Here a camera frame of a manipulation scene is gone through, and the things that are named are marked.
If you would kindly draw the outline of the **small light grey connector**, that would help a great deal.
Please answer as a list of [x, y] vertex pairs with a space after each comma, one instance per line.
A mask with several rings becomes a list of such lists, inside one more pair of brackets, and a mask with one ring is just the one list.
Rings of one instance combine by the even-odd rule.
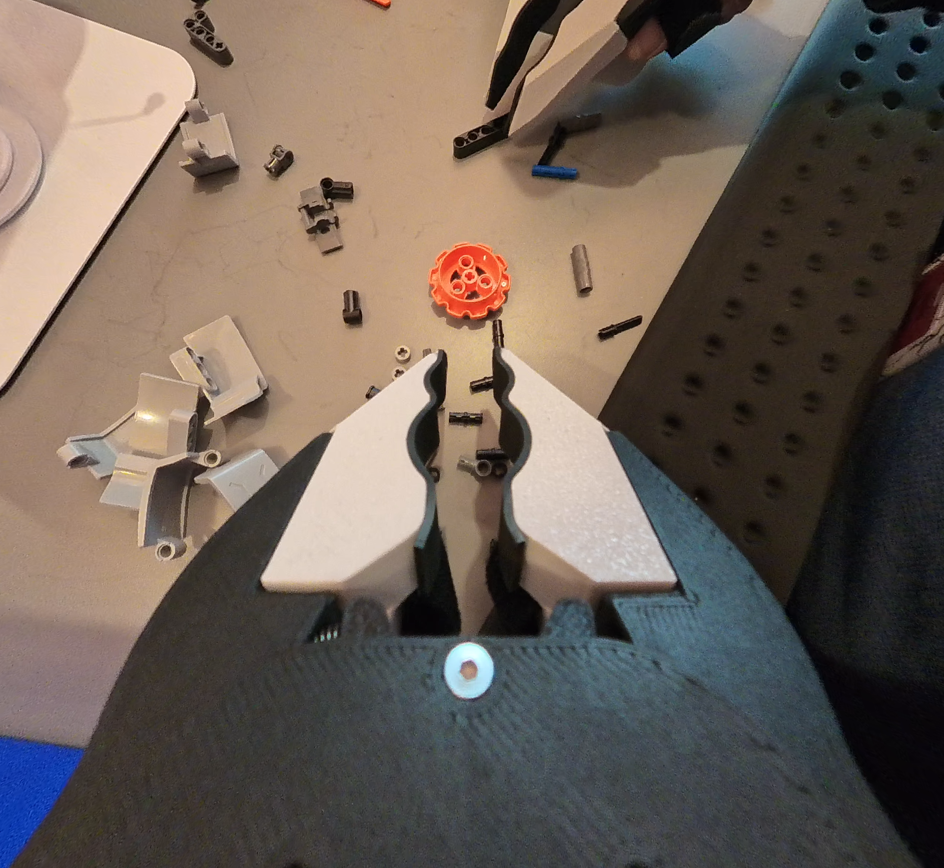
[[225, 115], [210, 115], [197, 99], [185, 102], [187, 119], [179, 128], [186, 159], [179, 167], [195, 178], [240, 166]]

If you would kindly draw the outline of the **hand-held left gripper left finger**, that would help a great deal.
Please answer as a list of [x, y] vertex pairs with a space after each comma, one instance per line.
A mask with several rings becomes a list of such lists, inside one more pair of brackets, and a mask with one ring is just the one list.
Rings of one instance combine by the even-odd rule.
[[333, 430], [262, 574], [267, 591], [377, 601], [407, 631], [451, 635], [461, 620], [427, 468], [440, 442], [444, 351], [423, 357]]

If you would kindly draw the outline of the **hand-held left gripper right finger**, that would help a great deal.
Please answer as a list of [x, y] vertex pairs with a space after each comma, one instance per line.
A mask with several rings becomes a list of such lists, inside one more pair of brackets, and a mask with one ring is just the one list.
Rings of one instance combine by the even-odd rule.
[[674, 594], [678, 579], [617, 449], [627, 441], [510, 351], [493, 352], [507, 455], [484, 636], [532, 636], [561, 600]]

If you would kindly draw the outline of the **small grey pin connector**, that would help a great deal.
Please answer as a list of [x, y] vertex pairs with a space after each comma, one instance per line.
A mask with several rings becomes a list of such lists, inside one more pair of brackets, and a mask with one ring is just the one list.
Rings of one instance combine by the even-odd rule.
[[352, 181], [330, 177], [323, 178], [316, 187], [300, 191], [297, 208], [304, 231], [315, 240], [322, 254], [344, 247], [335, 201], [352, 201], [354, 197], [355, 186]]

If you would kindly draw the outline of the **red white patterned cloth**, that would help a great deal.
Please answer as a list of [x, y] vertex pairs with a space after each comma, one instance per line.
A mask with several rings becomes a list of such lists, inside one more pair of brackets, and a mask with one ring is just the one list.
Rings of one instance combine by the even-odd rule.
[[943, 346], [943, 257], [921, 273], [882, 377], [890, 377]]

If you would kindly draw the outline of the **black short beam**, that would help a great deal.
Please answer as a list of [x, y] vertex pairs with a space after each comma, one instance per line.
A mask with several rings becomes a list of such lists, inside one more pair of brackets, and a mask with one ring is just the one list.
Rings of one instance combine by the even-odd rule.
[[454, 159], [466, 159], [502, 142], [509, 135], [509, 123], [510, 114], [506, 113], [457, 135], [453, 139]]

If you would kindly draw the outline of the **dark grey short beam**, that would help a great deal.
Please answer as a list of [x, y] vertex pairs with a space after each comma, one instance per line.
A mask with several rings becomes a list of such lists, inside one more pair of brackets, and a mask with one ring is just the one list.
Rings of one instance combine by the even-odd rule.
[[184, 29], [191, 44], [220, 66], [233, 63], [233, 55], [228, 45], [216, 34], [215, 27], [206, 11], [197, 9], [183, 20]]

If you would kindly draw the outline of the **light grey angled panel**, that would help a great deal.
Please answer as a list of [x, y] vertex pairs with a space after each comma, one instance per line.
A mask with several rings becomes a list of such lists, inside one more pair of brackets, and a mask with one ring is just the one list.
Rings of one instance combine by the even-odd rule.
[[202, 394], [198, 385], [142, 374], [133, 410], [99, 434], [68, 438], [57, 455], [68, 468], [91, 468], [101, 479], [112, 475], [123, 454], [164, 458], [192, 451]]

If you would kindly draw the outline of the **white book stand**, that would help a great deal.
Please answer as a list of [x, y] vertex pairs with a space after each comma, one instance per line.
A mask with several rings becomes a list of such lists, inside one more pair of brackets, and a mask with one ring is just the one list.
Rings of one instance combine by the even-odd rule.
[[1, 231], [5, 386], [148, 167], [195, 75], [179, 53], [32, 0], [1, 0], [2, 107], [30, 121], [43, 169]]

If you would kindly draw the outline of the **group of small black pins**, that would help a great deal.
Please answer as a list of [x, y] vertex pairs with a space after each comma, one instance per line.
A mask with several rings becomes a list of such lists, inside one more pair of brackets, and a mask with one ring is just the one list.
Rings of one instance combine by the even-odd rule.
[[[494, 319], [491, 321], [491, 325], [493, 342], [496, 345], [502, 345], [504, 343], [502, 320]], [[421, 356], [425, 358], [432, 354], [433, 351], [427, 348], [422, 352]], [[485, 393], [492, 390], [493, 383], [494, 377], [492, 375], [481, 377], [470, 383], [470, 390], [472, 394]], [[375, 398], [381, 391], [382, 390], [376, 386], [369, 387], [364, 394], [365, 401]], [[447, 423], [450, 425], [470, 427], [484, 424], [483, 411], [449, 410], [446, 415]], [[475, 474], [476, 477], [480, 479], [487, 477], [503, 479], [509, 470], [509, 456], [500, 448], [476, 449], [476, 453], [471, 460], [466, 459], [465, 461], [457, 462], [457, 467], [463, 471]], [[430, 471], [433, 475], [433, 480], [438, 481], [440, 477], [439, 470], [433, 466], [430, 468]]]

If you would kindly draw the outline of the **light grey small panel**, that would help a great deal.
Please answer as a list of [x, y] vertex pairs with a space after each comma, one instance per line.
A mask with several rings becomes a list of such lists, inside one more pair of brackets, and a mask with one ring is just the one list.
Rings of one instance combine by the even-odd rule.
[[195, 477], [194, 483], [211, 486], [230, 509], [236, 511], [278, 471], [276, 462], [265, 450], [253, 449], [226, 464], [206, 469]]

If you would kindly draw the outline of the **person's leg in blue jeans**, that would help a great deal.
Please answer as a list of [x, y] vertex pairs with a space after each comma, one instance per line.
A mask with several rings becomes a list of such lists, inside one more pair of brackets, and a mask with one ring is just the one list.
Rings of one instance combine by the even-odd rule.
[[880, 802], [942, 866], [942, 351], [874, 391], [787, 612]]

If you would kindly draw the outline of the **orange sprocket wheel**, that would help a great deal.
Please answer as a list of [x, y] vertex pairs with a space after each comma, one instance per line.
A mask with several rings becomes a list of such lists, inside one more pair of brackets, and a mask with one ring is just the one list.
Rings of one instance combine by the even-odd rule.
[[505, 259], [487, 245], [460, 243], [441, 252], [429, 275], [433, 300], [456, 319], [485, 319], [511, 286]]

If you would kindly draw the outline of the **light grey curved panel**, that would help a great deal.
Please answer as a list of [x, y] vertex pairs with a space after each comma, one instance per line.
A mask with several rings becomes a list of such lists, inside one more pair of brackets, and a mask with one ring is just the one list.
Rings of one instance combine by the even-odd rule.
[[100, 502], [138, 510], [138, 545], [155, 546], [159, 560], [170, 560], [186, 550], [186, 516], [191, 482], [198, 468], [222, 462], [216, 449], [183, 452], [164, 458], [135, 453], [119, 454], [110, 483]]
[[259, 399], [267, 382], [241, 332], [224, 316], [184, 336], [170, 356], [180, 378], [202, 388], [209, 403], [206, 424]]

